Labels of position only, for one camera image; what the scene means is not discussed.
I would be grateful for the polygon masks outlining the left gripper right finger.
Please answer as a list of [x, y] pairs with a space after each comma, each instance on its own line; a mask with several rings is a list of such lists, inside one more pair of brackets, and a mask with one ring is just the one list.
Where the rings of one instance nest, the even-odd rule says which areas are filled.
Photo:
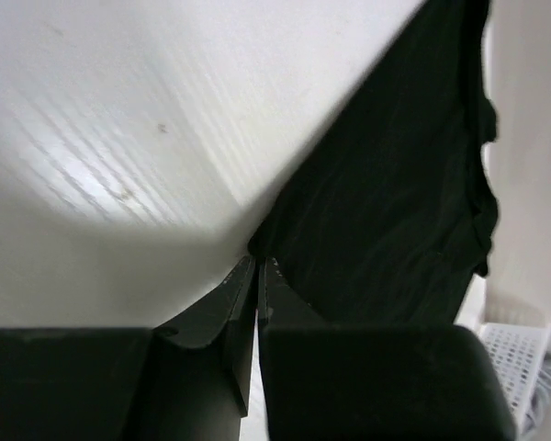
[[454, 325], [325, 322], [274, 260], [258, 275], [258, 335], [273, 440], [513, 440], [489, 354]]

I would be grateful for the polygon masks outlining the black tank top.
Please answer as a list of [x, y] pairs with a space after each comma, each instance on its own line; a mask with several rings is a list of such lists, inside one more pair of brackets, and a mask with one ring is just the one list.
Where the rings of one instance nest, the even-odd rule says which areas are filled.
[[487, 1], [428, 1], [290, 177], [249, 252], [331, 322], [452, 323], [488, 274]]

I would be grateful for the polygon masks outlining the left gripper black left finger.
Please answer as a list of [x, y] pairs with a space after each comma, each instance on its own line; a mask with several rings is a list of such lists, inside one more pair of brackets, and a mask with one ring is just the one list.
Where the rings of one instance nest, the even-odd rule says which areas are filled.
[[0, 440], [235, 440], [249, 410], [255, 270], [244, 257], [153, 328], [0, 329]]

